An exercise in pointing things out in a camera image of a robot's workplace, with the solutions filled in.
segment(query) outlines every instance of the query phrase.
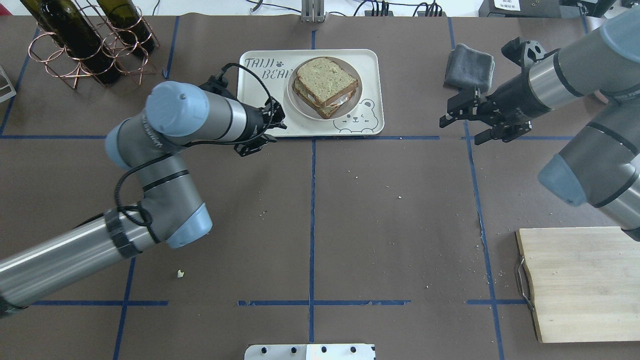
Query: wire bottle holder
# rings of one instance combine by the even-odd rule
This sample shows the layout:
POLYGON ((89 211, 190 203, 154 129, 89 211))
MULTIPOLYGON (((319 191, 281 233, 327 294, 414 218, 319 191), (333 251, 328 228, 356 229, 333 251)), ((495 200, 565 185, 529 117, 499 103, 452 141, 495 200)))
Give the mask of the wire bottle holder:
POLYGON ((100 14, 100 11, 98 10, 99 9, 98 6, 93 5, 88 1, 86 6, 81 6, 76 0, 74 0, 74 2, 76 3, 78 9, 80 10, 81 14, 83 15, 87 23, 95 30, 96 34, 98 34, 102 39, 102 46, 100 46, 96 50, 96 52, 93 53, 91 56, 88 56, 85 58, 75 58, 69 55, 66 46, 60 48, 56 44, 56 42, 53 41, 52 35, 55 35, 55 33, 42 32, 36 38, 34 38, 33 41, 31 41, 31 43, 29 44, 29 57, 38 63, 44 64, 45 71, 49 75, 51 75, 54 78, 58 78, 62 80, 64 84, 69 86, 71 89, 75 90, 78 86, 79 80, 83 78, 93 78, 94 80, 102 84, 102 86, 106 86, 103 82, 101 82, 98 79, 98 77, 96 77, 96 75, 107 72, 112 67, 115 67, 115 69, 123 75, 131 76, 131 78, 134 79, 134 81, 138 84, 138 86, 142 85, 142 79, 145 74, 157 73, 157 68, 149 60, 149 53, 142 46, 142 43, 152 39, 153 41, 155 41, 156 47, 160 47, 160 42, 158 41, 156 34, 151 28, 151 25, 149 25, 149 23, 145 20, 144 16, 142 16, 142 11, 140 10, 139 7, 136 6, 138 15, 140 15, 138 21, 136 21, 135 24, 129 26, 128 28, 121 29, 114 26, 106 16, 100 14), (95 15, 99 18, 100 22, 98 22, 97 24, 94 24, 86 13, 87 9, 91 9, 93 12, 95 12, 95 15), (137 35, 133 31, 131 31, 133 27, 135 27, 141 22, 144 23, 144 25, 149 30, 149 36, 145 39, 138 39, 137 35), (125 42, 125 40, 122 39, 122 37, 119 35, 120 33, 123 33, 123 32, 130 33, 132 35, 132 38, 136 40, 135 43, 128 44, 127 42, 125 42), (54 50, 48 56, 40 56, 35 51, 35 46, 37 43, 43 42, 45 38, 49 38, 49 40, 55 45, 57 50, 54 50), (131 58, 132 56, 130 55, 136 50, 139 50, 140 52, 142 52, 143 56, 141 58, 133 56, 136 58, 133 62, 134 65, 130 65, 130 66, 123 65, 123 61, 126 60, 127 58, 131 58), (94 73, 91 70, 87 69, 82 64, 81 61, 95 56, 99 51, 102 51, 107 57, 111 58, 113 61, 111 62, 111 65, 107 69, 105 69, 103 72, 94 73), (55 60, 61 60, 64 57, 70 58, 74 60, 74 62, 76 63, 75 67, 73 67, 71 71, 68 71, 66 73, 65 71, 56 71, 53 66, 53 62, 55 60))

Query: white label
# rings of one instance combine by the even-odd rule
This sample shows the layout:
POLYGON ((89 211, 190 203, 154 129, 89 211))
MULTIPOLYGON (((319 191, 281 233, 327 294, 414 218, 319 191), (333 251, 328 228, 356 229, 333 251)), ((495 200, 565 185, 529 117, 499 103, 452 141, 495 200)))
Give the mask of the white label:
POLYGON ((511 10, 512 12, 520 11, 520 0, 493 0, 496 8, 511 10))

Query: sandwich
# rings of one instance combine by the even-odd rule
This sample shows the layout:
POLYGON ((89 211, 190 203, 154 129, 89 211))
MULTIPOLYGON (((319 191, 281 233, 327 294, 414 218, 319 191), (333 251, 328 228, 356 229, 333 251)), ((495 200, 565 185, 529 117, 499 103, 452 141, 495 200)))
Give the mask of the sandwich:
POLYGON ((293 81, 294 92, 323 119, 329 119, 355 94, 358 80, 329 58, 302 65, 293 81))

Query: white tray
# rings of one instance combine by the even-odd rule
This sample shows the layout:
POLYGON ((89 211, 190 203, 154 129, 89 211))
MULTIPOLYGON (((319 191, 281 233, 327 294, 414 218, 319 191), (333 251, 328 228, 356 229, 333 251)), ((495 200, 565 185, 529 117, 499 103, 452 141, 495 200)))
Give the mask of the white tray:
MULTIPOLYGON (((240 64, 248 67, 282 104, 287 129, 271 129, 269 134, 285 136, 354 136, 375 135, 385 126, 380 91, 380 70, 376 53, 368 49, 342 50, 265 50, 247 51, 240 57, 240 64), (306 104, 289 90, 295 69, 305 61, 327 56, 342 60, 357 72, 361 88, 356 93, 353 109, 346 112, 349 104, 343 105, 331 119, 313 119, 306 104)), ((251 74, 239 71, 238 100, 255 107, 264 106, 266 94, 251 74)))

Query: wine bottle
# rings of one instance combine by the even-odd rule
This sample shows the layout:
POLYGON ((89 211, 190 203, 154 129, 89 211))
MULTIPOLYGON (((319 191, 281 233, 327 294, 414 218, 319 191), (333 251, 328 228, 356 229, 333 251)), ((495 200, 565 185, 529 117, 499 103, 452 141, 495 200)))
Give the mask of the wine bottle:
POLYGON ((71 0, 41 0, 40 13, 46 24, 80 62, 103 84, 115 82, 120 73, 110 50, 89 26, 71 0))
MULTIPOLYGON (((27 8, 27 11, 29 11, 29 13, 33 15, 41 29, 48 33, 53 32, 53 30, 42 18, 42 14, 40 13, 40 0, 20 0, 20 2, 24 5, 25 8, 27 8)), ((58 45, 58 47, 64 47, 64 44, 62 44, 62 41, 57 35, 51 35, 51 38, 56 43, 56 45, 58 45)))
MULTIPOLYGON (((128 30, 118 32, 118 36, 126 45, 134 45, 136 38, 138 38, 138 42, 148 54, 156 48, 156 42, 151 36, 151 32, 147 25, 141 21, 131 0, 98 0, 98 4, 112 25, 118 29, 128 30)), ((142 58, 145 53, 140 48, 136 48, 133 55, 142 58)))

